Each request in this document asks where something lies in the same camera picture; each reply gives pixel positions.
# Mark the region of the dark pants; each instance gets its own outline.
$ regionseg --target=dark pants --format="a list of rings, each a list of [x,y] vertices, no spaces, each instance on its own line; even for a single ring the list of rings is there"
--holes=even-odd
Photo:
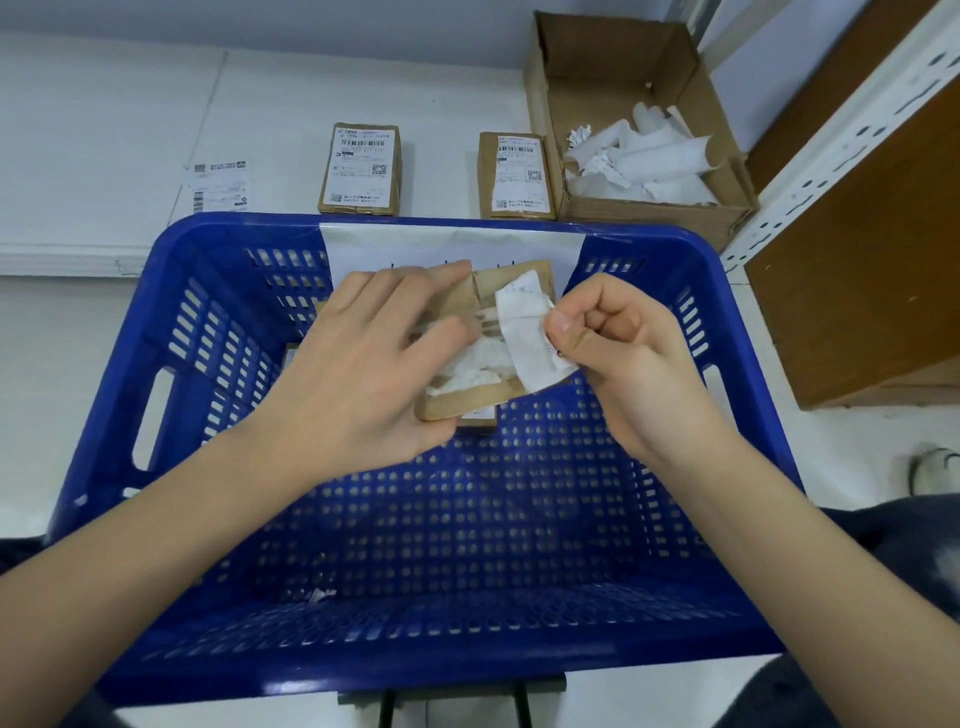
[[[824,513],[910,587],[960,619],[960,595],[942,580],[934,559],[945,546],[960,546],[960,495],[893,500],[862,511]],[[0,573],[39,551],[39,539],[0,540]],[[834,728],[824,701],[796,661],[784,654],[747,683],[715,728]],[[60,728],[125,728],[91,692]]]

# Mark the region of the right hand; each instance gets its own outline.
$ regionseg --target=right hand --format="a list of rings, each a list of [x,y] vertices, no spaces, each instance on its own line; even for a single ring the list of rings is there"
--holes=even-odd
[[[677,318],[630,283],[592,276],[557,302],[544,327],[586,370],[611,435],[655,473],[684,467],[702,438],[730,429]]]

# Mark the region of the hand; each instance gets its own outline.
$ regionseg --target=hand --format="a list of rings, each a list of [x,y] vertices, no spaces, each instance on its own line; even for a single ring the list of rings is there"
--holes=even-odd
[[[448,317],[413,345],[409,332],[433,296],[469,273],[468,260],[351,273],[270,394],[231,432],[249,434],[247,447],[301,492],[332,477],[405,462],[449,440],[457,418],[421,422],[413,402],[447,361],[476,341],[479,325]]]
[[[655,473],[729,428],[704,387],[676,317],[630,283],[600,273],[546,316],[560,352],[586,369],[611,435]]]

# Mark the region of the fingernail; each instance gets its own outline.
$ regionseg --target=fingernail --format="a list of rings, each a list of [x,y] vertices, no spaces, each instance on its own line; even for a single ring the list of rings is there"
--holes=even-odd
[[[554,333],[567,333],[573,326],[573,319],[559,308],[554,308],[546,315],[546,325]]]

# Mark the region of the basket handle hole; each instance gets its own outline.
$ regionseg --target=basket handle hole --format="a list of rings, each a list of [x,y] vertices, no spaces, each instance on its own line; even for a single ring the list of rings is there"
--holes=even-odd
[[[710,364],[702,371],[704,384],[707,391],[713,397],[723,416],[731,425],[736,427],[736,418],[733,416],[733,408],[730,404],[730,397],[727,395],[727,385],[723,383],[723,377],[720,374],[720,368],[716,364]]]
[[[156,438],[160,433],[163,414],[167,411],[175,377],[174,370],[169,367],[164,367],[154,377],[154,388],[150,391],[140,429],[133,442],[133,465],[140,471],[148,471],[153,467]]]

